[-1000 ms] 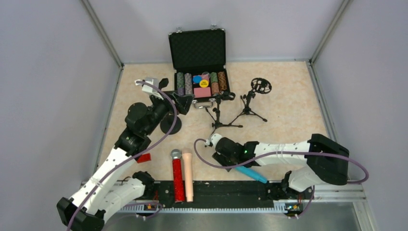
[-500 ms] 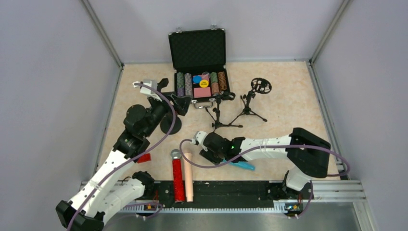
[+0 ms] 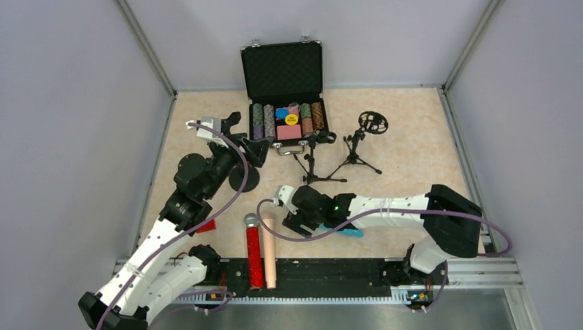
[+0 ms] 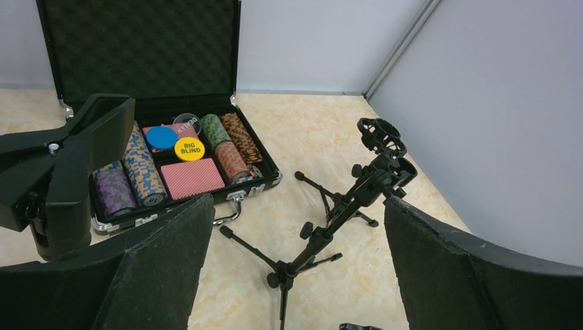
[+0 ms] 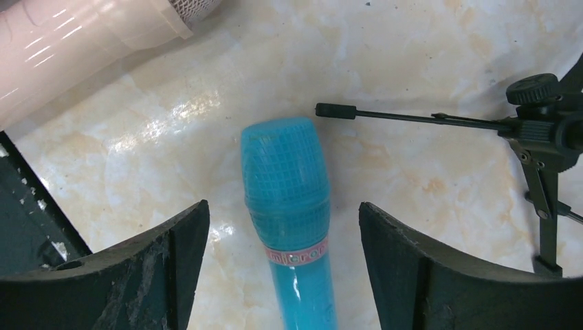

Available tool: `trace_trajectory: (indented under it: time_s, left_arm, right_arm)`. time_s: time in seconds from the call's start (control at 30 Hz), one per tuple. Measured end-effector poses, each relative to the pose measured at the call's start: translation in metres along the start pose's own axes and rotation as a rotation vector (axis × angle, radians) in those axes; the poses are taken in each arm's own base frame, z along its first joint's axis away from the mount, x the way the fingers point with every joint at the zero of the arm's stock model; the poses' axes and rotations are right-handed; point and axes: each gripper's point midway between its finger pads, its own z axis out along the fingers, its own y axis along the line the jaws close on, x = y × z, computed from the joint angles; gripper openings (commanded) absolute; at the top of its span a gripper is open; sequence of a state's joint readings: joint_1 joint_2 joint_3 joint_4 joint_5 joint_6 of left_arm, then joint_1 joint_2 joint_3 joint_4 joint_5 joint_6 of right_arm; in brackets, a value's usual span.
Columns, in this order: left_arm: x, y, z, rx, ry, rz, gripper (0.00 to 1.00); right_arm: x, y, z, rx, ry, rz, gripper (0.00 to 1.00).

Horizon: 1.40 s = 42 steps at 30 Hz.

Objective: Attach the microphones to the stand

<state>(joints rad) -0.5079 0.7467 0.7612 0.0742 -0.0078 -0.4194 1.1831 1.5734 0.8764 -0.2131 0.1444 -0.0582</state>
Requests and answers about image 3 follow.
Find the blue toy microphone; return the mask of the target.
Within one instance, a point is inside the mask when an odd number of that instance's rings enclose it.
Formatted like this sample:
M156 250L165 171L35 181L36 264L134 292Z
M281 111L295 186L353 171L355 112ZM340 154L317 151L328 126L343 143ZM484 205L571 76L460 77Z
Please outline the blue toy microphone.
M341 234L348 237L356 237L362 238L364 236L363 231L360 229L348 228L348 229L341 229L341 230L334 230L333 228L327 227L325 225L319 225L319 230L322 230L322 237L328 237L332 234Z

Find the black tripod clip mic stand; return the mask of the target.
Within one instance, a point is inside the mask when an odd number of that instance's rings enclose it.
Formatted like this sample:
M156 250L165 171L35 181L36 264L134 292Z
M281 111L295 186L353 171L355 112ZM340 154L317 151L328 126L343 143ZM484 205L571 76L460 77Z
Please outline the black tripod clip mic stand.
M347 183L347 179L335 179L331 177L319 177L314 173L316 160L314 157L314 151L317 144L332 144L335 142L337 135L334 132L328 131L318 131L317 133L311 134L307 137L307 145L309 147L309 154L304 156L307 161L308 168L306 168L303 163L298 159L297 155L294 155L294 159L300 164L300 167L304 170L305 175L302 177L302 181L306 185L310 185L314 182L341 182Z

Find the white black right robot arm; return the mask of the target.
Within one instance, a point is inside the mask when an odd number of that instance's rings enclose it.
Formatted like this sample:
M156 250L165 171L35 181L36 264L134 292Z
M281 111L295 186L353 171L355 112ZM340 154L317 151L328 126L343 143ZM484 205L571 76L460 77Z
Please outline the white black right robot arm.
M482 210L453 189L434 184L429 192L407 197L335 197L311 186L279 186L275 197L288 209L286 228L306 239L320 226L339 231L391 227L424 231L412 244L399 271L409 278L427 276L446 259L475 258L479 252Z

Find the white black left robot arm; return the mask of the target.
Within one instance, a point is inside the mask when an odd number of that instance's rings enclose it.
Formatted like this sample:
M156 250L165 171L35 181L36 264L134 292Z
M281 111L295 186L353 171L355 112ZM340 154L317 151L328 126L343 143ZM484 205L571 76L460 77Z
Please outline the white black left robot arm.
M174 176L176 189L151 231L118 273L96 293L78 301L90 329L147 329L154 319L189 287L203 282L220 256L209 245L197 245L174 269L160 270L206 219L216 218L208 203L238 165L243 175L265 163L273 141L251 141L244 133L229 141L209 142L211 157L185 155Z

